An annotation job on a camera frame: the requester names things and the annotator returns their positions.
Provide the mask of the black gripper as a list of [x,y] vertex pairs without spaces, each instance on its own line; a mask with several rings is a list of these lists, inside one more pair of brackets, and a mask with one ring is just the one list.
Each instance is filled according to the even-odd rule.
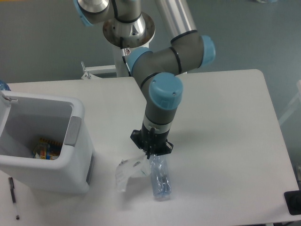
[[148,130],[142,127],[140,130],[133,130],[130,138],[139,149],[142,149],[147,160],[152,155],[170,154],[174,145],[168,142],[169,130],[164,133],[156,133],[155,128]]

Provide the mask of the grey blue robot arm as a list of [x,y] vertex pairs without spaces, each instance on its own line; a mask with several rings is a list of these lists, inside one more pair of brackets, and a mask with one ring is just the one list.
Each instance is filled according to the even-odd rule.
[[167,136],[183,91],[178,75],[214,61],[212,39],[199,35],[184,0],[156,1],[171,43],[158,52],[145,47],[155,28],[139,0],[76,0],[73,4],[85,26],[103,23],[104,36],[119,49],[127,75],[135,79],[146,99],[142,128],[132,132],[132,141],[147,157],[171,153],[173,145]]

